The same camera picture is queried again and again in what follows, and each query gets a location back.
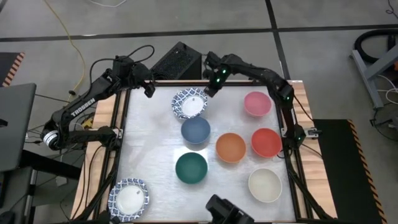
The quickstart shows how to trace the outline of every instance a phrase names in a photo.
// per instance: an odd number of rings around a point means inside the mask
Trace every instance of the concrete floor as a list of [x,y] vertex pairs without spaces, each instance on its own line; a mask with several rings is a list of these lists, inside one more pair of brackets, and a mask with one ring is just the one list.
[[[117,4],[117,0],[97,1]],[[127,0],[118,8],[101,7],[86,0],[49,0],[49,3],[58,12],[71,35],[271,28],[266,3],[261,0]],[[282,28],[365,26],[398,22],[394,16],[385,13],[387,1],[271,0],[271,3],[277,26]],[[398,10],[398,2],[392,3]],[[369,124],[373,115],[372,103],[354,62],[348,58],[357,36],[366,32],[358,29],[360,27],[352,27],[352,30],[281,32],[279,35],[291,79],[304,81],[313,117],[344,118],[355,122],[387,220],[389,223],[397,223],[398,143],[385,139]],[[0,42],[0,52],[26,53],[12,84],[34,82],[38,94],[66,100],[67,92],[79,80],[82,68],[80,59],[69,42],[32,42],[29,38],[25,42],[10,41],[13,37],[65,35],[43,0],[8,0],[0,12],[0,30],[0,41],[5,37],[11,38],[8,42]],[[75,44],[88,66],[99,58],[128,54],[141,45],[152,44],[156,52],[145,62],[151,67],[178,41],[202,53],[212,50],[219,55],[238,54],[247,62],[269,67],[282,74],[271,32],[90,39],[76,40]],[[385,51],[386,40],[373,39],[365,47],[374,56],[378,56]],[[145,54],[145,51],[139,52],[136,58],[142,58]],[[100,76],[110,66],[109,62],[96,65],[93,78]],[[88,78],[80,93],[87,86]],[[63,105],[59,101],[36,97],[29,127],[44,124],[52,112]],[[397,133],[388,134],[398,138]],[[55,154],[45,146],[27,147],[39,154]],[[76,183],[69,184],[69,189],[72,189]],[[59,195],[54,182],[44,186],[49,197]],[[72,199],[73,193],[63,204],[67,213],[70,213]],[[42,202],[37,205],[46,202],[51,204],[38,207],[35,223],[48,223],[41,215],[47,211],[53,214],[52,222],[65,221],[58,203],[52,199],[46,200],[45,194],[42,194]]]

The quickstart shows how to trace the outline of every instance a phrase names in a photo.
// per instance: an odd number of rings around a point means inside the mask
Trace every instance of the black box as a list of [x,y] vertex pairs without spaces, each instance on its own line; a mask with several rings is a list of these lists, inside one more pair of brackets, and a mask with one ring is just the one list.
[[201,53],[178,42],[150,70],[155,80],[201,80]]

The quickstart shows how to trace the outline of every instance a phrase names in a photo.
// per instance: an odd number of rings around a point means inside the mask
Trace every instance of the black floor mat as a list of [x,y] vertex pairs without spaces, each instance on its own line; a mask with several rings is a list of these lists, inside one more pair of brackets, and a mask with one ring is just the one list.
[[314,119],[322,130],[319,145],[337,217],[360,224],[386,224],[354,123],[345,119]]
[[24,53],[0,53],[0,87],[11,84],[24,56]]

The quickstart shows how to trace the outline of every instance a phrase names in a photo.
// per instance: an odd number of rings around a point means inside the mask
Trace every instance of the blue patterned plate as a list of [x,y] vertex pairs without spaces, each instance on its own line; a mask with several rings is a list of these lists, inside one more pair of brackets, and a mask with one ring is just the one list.
[[207,95],[199,88],[179,91],[172,99],[174,114],[180,119],[199,116],[207,107]]
[[139,218],[148,207],[149,195],[144,181],[136,178],[123,179],[109,194],[108,207],[111,217],[121,222],[130,222]]

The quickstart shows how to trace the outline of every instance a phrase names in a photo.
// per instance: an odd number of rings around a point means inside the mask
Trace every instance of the pink bowl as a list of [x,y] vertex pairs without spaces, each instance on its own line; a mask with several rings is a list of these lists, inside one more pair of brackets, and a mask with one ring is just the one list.
[[271,99],[259,91],[253,91],[244,97],[244,109],[252,116],[264,116],[271,110]]

